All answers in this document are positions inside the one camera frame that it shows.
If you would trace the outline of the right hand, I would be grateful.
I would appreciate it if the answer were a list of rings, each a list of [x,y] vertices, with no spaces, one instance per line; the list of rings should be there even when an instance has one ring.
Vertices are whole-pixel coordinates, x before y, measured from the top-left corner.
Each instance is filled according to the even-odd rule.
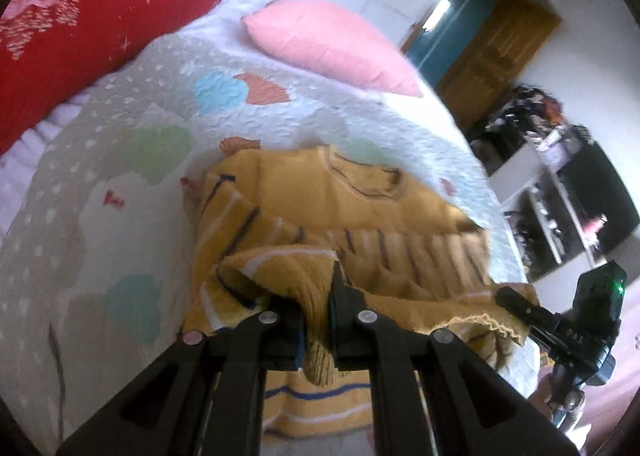
[[[574,382],[559,364],[544,367],[538,386],[529,396],[534,405],[552,424],[572,442],[581,455],[586,454],[586,442],[591,424],[581,426],[586,409],[584,386]]]

